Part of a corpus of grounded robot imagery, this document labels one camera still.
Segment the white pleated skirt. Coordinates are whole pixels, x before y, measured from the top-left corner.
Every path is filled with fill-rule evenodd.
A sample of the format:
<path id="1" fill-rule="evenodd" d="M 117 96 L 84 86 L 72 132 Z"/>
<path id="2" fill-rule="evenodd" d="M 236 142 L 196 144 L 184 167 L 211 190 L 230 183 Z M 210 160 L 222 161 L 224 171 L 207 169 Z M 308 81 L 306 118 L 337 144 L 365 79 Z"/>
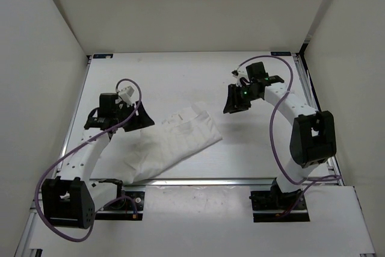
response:
<path id="1" fill-rule="evenodd" d="M 196 102 L 144 128 L 123 157 L 122 181 L 153 178 L 223 139 L 204 102 Z"/>

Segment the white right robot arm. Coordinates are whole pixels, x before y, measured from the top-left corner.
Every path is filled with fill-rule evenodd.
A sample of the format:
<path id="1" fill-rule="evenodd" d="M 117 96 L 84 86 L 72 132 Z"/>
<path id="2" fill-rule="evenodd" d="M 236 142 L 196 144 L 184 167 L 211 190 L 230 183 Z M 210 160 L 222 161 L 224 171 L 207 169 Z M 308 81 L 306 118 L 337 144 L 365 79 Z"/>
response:
<path id="1" fill-rule="evenodd" d="M 335 156 L 334 117 L 331 112 L 316 110 L 302 101 L 280 76 L 270 76 L 263 62 L 252 63 L 244 71 L 236 69 L 232 75 L 236 83 L 228 86 L 223 112 L 247 111 L 252 101 L 259 99 L 271 104 L 274 108 L 269 121 L 269 138 L 274 157 L 278 156 L 273 137 L 276 113 L 292 126 L 291 158 L 285 166 L 276 160 L 280 175 L 276 177 L 274 186 L 278 189 L 270 194 L 272 205 L 283 209 L 291 203 L 291 193 L 298 191 L 320 164 Z"/>

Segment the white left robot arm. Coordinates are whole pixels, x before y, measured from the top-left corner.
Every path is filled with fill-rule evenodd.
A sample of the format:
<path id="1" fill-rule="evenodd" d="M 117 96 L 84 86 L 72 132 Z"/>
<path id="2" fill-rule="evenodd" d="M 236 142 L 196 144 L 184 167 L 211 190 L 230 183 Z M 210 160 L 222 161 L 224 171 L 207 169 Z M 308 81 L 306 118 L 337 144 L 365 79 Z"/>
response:
<path id="1" fill-rule="evenodd" d="M 136 131 L 154 125 L 130 87 L 102 93 L 99 106 L 88 115 L 81 148 L 68 156 L 53 179 L 42 183 L 43 212 L 55 227 L 88 229 L 106 203 L 119 209 L 126 202 L 123 182 L 114 178 L 92 181 L 92 172 L 118 129 Z"/>

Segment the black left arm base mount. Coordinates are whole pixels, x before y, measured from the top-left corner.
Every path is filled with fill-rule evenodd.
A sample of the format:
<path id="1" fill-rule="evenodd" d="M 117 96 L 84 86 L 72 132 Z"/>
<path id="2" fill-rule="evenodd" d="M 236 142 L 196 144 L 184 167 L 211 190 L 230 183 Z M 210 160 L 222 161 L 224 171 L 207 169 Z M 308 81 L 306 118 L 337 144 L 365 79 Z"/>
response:
<path id="1" fill-rule="evenodd" d="M 96 213 L 96 220 L 141 221 L 144 212 L 144 191 L 126 190 L 118 179 L 104 179 L 98 185 L 110 185 L 112 194 L 106 196 L 107 205 Z"/>

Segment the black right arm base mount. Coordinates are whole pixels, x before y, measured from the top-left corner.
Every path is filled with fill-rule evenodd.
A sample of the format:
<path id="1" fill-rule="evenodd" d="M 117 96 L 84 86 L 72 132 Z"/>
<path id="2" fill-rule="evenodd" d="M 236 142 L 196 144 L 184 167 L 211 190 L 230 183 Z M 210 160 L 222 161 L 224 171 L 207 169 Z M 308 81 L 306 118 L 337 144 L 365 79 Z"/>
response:
<path id="1" fill-rule="evenodd" d="M 302 189 L 282 193 L 277 184 L 269 190 L 254 190 L 249 199 L 254 223 L 309 222 L 307 204 Z"/>

